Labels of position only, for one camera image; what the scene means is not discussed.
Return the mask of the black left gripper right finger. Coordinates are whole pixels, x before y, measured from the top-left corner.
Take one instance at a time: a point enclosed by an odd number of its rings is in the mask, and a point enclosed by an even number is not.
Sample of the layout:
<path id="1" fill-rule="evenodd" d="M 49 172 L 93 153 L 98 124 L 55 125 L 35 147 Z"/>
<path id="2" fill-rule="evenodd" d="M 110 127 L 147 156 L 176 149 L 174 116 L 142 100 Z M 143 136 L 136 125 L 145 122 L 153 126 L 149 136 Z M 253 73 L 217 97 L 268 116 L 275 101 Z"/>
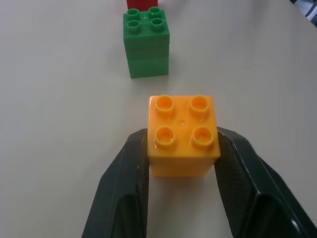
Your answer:
<path id="1" fill-rule="evenodd" d="M 238 133 L 219 127 L 215 174 L 235 238 L 315 238 L 317 228 L 283 178 Z"/>

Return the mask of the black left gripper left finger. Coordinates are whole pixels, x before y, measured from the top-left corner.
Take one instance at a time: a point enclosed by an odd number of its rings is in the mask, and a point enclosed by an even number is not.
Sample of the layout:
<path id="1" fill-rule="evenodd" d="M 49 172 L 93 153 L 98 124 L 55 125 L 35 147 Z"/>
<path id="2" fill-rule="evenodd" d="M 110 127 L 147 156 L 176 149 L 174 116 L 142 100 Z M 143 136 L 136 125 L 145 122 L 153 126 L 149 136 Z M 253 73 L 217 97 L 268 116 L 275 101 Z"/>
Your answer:
<path id="1" fill-rule="evenodd" d="M 147 235 L 149 161 L 147 129 L 128 136 L 100 179 L 84 238 L 144 238 Z"/>

